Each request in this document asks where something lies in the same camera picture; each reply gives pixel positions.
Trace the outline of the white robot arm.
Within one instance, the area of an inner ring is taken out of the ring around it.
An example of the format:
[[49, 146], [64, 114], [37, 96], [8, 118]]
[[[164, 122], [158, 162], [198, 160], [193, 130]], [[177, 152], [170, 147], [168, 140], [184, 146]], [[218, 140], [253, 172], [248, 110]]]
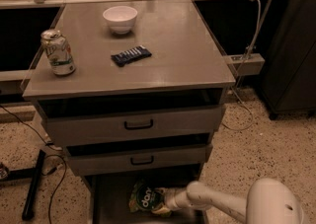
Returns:
[[161, 198], [154, 204], [154, 213], [215, 207], [241, 224], [311, 224], [293, 192], [274, 179], [256, 180], [246, 198], [220, 192], [198, 181], [186, 187], [160, 187], [158, 191]]

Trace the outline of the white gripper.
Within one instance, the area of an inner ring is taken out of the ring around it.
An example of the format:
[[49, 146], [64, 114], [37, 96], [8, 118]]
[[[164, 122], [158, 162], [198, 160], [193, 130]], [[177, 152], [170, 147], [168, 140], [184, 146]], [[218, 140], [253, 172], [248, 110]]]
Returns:
[[180, 209], [187, 208], [189, 205], [189, 200], [187, 198], [187, 193], [184, 188], [179, 187], [157, 187], [155, 191], [165, 194], [164, 202], [166, 206], [162, 206], [159, 209], [152, 210], [152, 213], [162, 217], [169, 217], [172, 211], [177, 211]]

